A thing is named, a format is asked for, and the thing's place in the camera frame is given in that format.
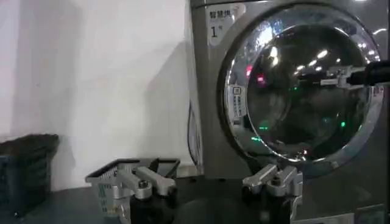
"door glass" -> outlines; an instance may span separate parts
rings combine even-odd
[[[282,32],[265,45],[250,73],[247,109],[253,129],[293,161],[335,153],[361,127],[370,89],[307,87],[298,77],[364,64],[359,47],[334,28],[296,26]]]

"gray plastic basket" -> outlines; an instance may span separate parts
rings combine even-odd
[[[122,169],[131,172],[138,166],[146,166],[165,177],[174,177],[179,164],[180,161],[177,159],[117,159],[89,174],[85,181],[92,184],[103,216],[107,218],[120,217],[121,221],[125,223],[126,220],[130,220],[130,197],[115,199],[114,196],[117,193],[115,191],[118,190],[115,187],[115,173]],[[128,189],[124,191],[123,195],[131,194]]]

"screw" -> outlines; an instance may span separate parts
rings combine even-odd
[[[146,180],[140,180],[138,182],[138,187],[141,189],[147,188],[148,182]]]
[[[276,186],[279,186],[281,185],[281,181],[280,181],[280,178],[279,177],[274,177],[271,181],[271,184],[272,185],[276,185]]]

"white wall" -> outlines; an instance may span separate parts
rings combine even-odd
[[[0,0],[0,138],[57,133],[54,191],[186,146],[186,0]]]

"laundry basket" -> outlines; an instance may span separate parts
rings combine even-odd
[[[50,194],[59,137],[29,135],[0,144],[0,215],[24,216]]]
[[[124,206],[124,202],[130,203],[128,198],[114,199],[114,193],[117,191],[113,187],[116,183],[115,173],[121,169],[131,172],[138,166],[146,166],[164,177],[175,177],[176,168],[179,164],[180,161],[177,159],[117,159],[89,174],[85,181],[92,184],[94,194],[99,201],[104,217],[128,217],[130,215],[130,207]]]

